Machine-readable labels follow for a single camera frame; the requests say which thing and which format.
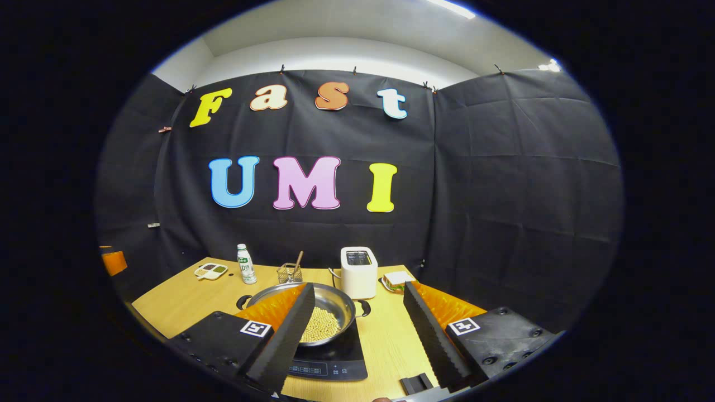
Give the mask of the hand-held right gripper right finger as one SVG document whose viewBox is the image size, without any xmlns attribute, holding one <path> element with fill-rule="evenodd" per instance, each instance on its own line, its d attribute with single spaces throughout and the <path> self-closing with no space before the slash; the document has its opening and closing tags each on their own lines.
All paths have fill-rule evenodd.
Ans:
<svg viewBox="0 0 715 402">
<path fill-rule="evenodd" d="M 404 286 L 403 303 L 439 386 L 449 391 L 500 379 L 559 340 L 512 308 L 486 311 L 414 281 Z"/>
</svg>

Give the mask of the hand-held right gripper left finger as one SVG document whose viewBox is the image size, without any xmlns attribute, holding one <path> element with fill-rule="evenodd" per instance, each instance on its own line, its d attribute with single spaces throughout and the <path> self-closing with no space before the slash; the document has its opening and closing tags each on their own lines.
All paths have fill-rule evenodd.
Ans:
<svg viewBox="0 0 715 402">
<path fill-rule="evenodd" d="M 216 311 L 169 338 L 168 347 L 184 361 L 231 384 L 281 392 L 315 303 L 314 286 L 293 288 L 295 296 L 283 322 L 271 325 L 261 318 L 240 318 Z"/>
</svg>

